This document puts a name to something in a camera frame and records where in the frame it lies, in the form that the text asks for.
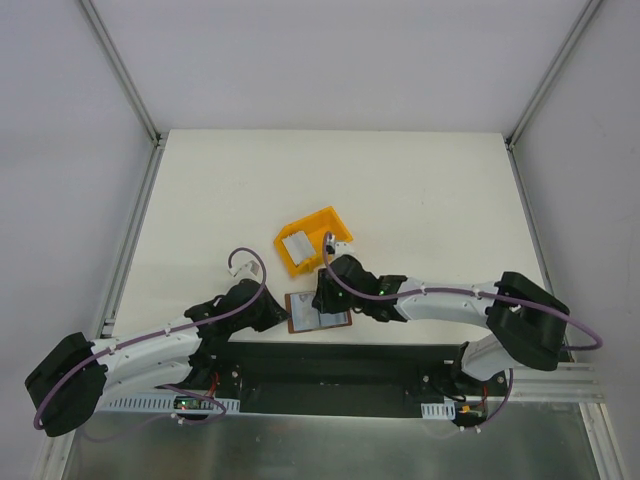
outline orange plastic tray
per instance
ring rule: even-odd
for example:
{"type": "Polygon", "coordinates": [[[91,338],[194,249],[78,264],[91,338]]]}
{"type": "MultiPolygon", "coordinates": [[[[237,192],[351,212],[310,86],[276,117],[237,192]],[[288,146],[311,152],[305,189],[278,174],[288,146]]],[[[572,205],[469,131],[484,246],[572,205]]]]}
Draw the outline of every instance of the orange plastic tray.
{"type": "Polygon", "coordinates": [[[282,258],[285,267],[287,267],[289,275],[295,277],[301,273],[311,273],[322,265],[322,240],[324,239],[324,234],[327,232],[333,233],[337,240],[341,242],[351,242],[353,240],[351,233],[349,233],[347,227],[342,223],[342,220],[333,207],[323,208],[297,222],[290,223],[280,230],[273,244],[276,246],[276,250],[278,250],[278,254],[280,258],[282,258]],[[289,252],[287,252],[282,240],[300,231],[307,234],[316,253],[313,257],[296,266],[293,260],[291,260],[289,252]]]}

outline metal frame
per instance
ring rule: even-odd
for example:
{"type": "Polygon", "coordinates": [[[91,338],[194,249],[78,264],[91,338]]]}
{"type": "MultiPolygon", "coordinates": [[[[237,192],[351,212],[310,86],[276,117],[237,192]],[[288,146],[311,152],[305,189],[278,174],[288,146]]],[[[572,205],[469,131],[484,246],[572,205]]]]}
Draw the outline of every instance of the metal frame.
{"type": "Polygon", "coordinates": [[[567,64],[571,54],[575,51],[580,39],[587,31],[589,25],[591,25],[591,22],[595,18],[596,13],[600,10],[604,1],[605,0],[588,0],[578,15],[578,18],[573,22],[571,30],[569,30],[569,34],[565,37],[560,49],[551,60],[551,64],[547,68],[547,71],[544,72],[542,80],[540,80],[540,83],[533,92],[524,112],[520,115],[513,132],[507,137],[507,148],[509,150],[513,150],[513,147],[522,136],[533,116],[544,103],[544,100],[547,98],[547,94],[555,85],[558,75],[560,75],[567,64]]]}
{"type": "Polygon", "coordinates": [[[142,179],[142,185],[140,186],[133,211],[129,218],[127,231],[118,251],[118,260],[111,277],[112,279],[109,284],[109,290],[102,302],[100,314],[97,318],[97,324],[93,329],[93,331],[96,332],[96,335],[100,335],[101,337],[109,336],[110,329],[113,329],[113,324],[115,322],[114,319],[118,313],[118,307],[120,306],[120,300],[122,299],[122,292],[127,280],[129,268],[131,267],[131,261],[133,260],[133,253],[135,251],[136,244],[138,243],[144,216],[147,212],[147,207],[149,206],[149,200],[151,199],[151,191],[153,190],[156,175],[160,168],[165,142],[166,138],[163,135],[160,137],[159,144],[156,145],[151,152],[151,156],[149,157],[147,168],[142,179]]]}
{"type": "MultiPolygon", "coordinates": [[[[591,24],[603,3],[604,0],[588,0],[586,2],[560,49],[552,59],[549,68],[544,73],[542,80],[520,116],[513,132],[507,137],[505,142],[514,171],[515,181],[525,209],[525,216],[529,224],[536,255],[541,271],[544,273],[545,286],[550,291],[552,291],[552,286],[540,248],[535,218],[518,171],[517,163],[511,152],[530,124],[537,110],[544,103],[558,75],[566,65],[587,27],[591,24]]],[[[125,97],[131,104],[135,115],[154,146],[140,186],[135,207],[130,217],[125,238],[118,253],[118,260],[113,272],[112,281],[95,325],[96,336],[102,335],[103,333],[108,336],[109,329],[113,326],[112,320],[115,318],[117,312],[135,246],[142,228],[144,215],[164,150],[166,135],[161,135],[158,131],[93,0],[77,0],[77,4],[105,54],[106,60],[111,66],[125,97]]],[[[552,379],[550,379],[548,372],[534,372],[524,368],[517,369],[513,391],[514,400],[532,402],[581,402],[580,409],[601,477],[604,479],[625,478],[627,474],[621,460],[622,457],[620,456],[619,448],[611,428],[606,405],[603,403],[604,399],[600,391],[600,386],[594,375],[594,370],[590,365],[573,363],[562,364],[552,379]]],[[[58,480],[62,478],[72,441],[73,433],[54,439],[48,438],[41,452],[39,461],[35,466],[33,478],[47,480],[58,480]]]]}
{"type": "Polygon", "coordinates": [[[122,57],[118,53],[118,49],[116,48],[113,40],[111,39],[111,35],[107,30],[100,14],[98,13],[97,8],[95,7],[93,0],[78,0],[78,6],[85,16],[91,31],[93,32],[100,48],[102,49],[109,66],[111,66],[112,71],[122,87],[122,91],[127,97],[127,100],[133,107],[133,110],[138,117],[138,120],[144,127],[147,132],[147,135],[154,143],[157,145],[160,140],[160,134],[156,124],[154,123],[151,115],[149,115],[149,111],[140,96],[140,92],[136,88],[127,67],[122,61],[122,57]]]}

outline purple cable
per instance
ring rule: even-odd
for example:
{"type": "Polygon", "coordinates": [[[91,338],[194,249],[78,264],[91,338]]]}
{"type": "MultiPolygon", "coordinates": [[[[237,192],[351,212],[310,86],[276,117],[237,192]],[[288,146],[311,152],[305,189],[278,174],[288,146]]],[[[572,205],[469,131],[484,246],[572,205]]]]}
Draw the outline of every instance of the purple cable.
{"type": "MultiPolygon", "coordinates": [[[[262,282],[260,282],[260,287],[258,288],[258,291],[253,295],[253,297],[251,297],[249,299],[249,301],[247,301],[247,303],[239,306],[238,308],[234,308],[233,310],[231,310],[231,311],[229,311],[227,313],[223,313],[223,314],[217,315],[215,317],[207,318],[205,320],[200,320],[198,322],[189,323],[189,324],[186,324],[186,325],[180,325],[179,327],[172,328],[170,331],[172,331],[172,332],[180,332],[182,330],[187,330],[189,328],[199,327],[201,325],[207,325],[209,323],[217,322],[217,321],[220,321],[220,320],[224,320],[225,318],[232,317],[233,315],[235,315],[237,313],[240,313],[244,309],[246,309],[249,306],[251,306],[260,297],[260,295],[262,295],[262,292],[264,291],[264,289],[266,288],[266,285],[267,285],[267,269],[266,269],[266,267],[264,265],[264,262],[262,261],[260,256],[256,252],[251,250],[250,248],[238,247],[233,252],[231,252],[229,254],[229,258],[227,260],[227,264],[229,265],[229,268],[231,268],[231,265],[232,265],[231,261],[232,261],[234,255],[236,253],[238,253],[238,252],[248,252],[248,253],[250,253],[258,261],[258,263],[260,264],[260,268],[262,268],[262,282]]],[[[166,335],[166,334],[167,334],[167,332],[165,330],[159,330],[157,332],[152,332],[152,333],[148,333],[146,335],[141,335],[140,337],[132,338],[131,340],[127,340],[126,342],[122,342],[122,343],[116,344],[115,348],[114,348],[114,351],[115,350],[122,350],[123,348],[129,347],[131,345],[135,345],[137,343],[144,342],[145,340],[151,340],[152,338],[161,337],[161,336],[166,335]]],[[[71,370],[69,370],[60,380],[58,380],[58,383],[56,383],[53,386],[53,388],[51,390],[49,390],[49,393],[47,393],[47,395],[42,400],[42,403],[40,403],[40,406],[36,410],[36,414],[33,417],[33,426],[34,426],[34,428],[36,430],[43,430],[44,429],[44,426],[41,423],[42,415],[44,414],[44,411],[46,410],[47,406],[51,402],[51,399],[60,391],[60,389],[63,387],[63,385],[66,384],[69,381],[69,379],[71,379],[71,377],[73,377],[80,370],[83,370],[91,362],[93,362],[94,360],[98,360],[99,358],[102,358],[105,355],[108,355],[109,353],[111,353],[111,349],[110,348],[105,348],[104,350],[100,350],[98,353],[95,353],[95,354],[85,358],[84,360],[82,360],[75,367],[73,367],[71,370]]]]}
{"type": "MultiPolygon", "coordinates": [[[[415,290],[409,290],[402,293],[395,293],[392,295],[369,295],[366,293],[359,292],[356,289],[351,288],[349,285],[344,283],[338,277],[338,275],[333,271],[333,269],[329,264],[329,254],[327,253],[327,242],[329,241],[329,238],[331,237],[331,235],[332,235],[331,232],[325,233],[324,239],[322,241],[322,259],[324,260],[324,266],[326,267],[327,272],[329,272],[329,275],[331,276],[331,278],[333,278],[333,280],[335,280],[335,282],[338,285],[340,285],[344,290],[351,293],[352,295],[355,295],[356,297],[364,298],[365,300],[383,302],[386,300],[397,300],[398,298],[410,297],[412,295],[426,295],[427,293],[451,293],[454,295],[464,295],[467,297],[476,296],[476,292],[474,292],[473,290],[468,290],[465,288],[453,288],[453,287],[426,287],[424,289],[418,288],[415,290]]],[[[519,298],[507,297],[505,295],[498,295],[495,293],[480,291],[480,292],[477,292],[477,295],[480,297],[491,298],[493,300],[499,300],[501,302],[509,303],[511,305],[533,308],[534,310],[538,310],[540,312],[553,315],[559,318],[560,320],[563,320],[564,322],[568,323],[569,325],[577,328],[582,333],[585,333],[586,335],[591,337],[594,341],[594,343],[592,343],[591,345],[563,346],[562,347],[563,350],[567,350],[567,351],[597,350],[603,345],[602,337],[598,335],[594,330],[592,330],[590,327],[586,326],[584,323],[580,322],[579,320],[576,320],[575,318],[572,318],[566,315],[565,313],[561,312],[560,310],[556,310],[555,308],[551,308],[546,305],[541,305],[535,302],[530,302],[529,300],[521,300],[519,298]]]]}
{"type": "Polygon", "coordinates": [[[511,397],[512,390],[513,390],[513,368],[510,368],[509,369],[509,385],[507,386],[507,393],[505,393],[504,398],[502,399],[502,402],[500,403],[500,405],[498,405],[498,408],[496,408],[496,411],[493,412],[491,416],[487,418],[484,422],[482,422],[483,427],[487,425],[489,422],[492,422],[493,419],[496,418],[498,414],[504,409],[504,406],[507,404],[507,402],[509,401],[509,398],[511,397]]]}

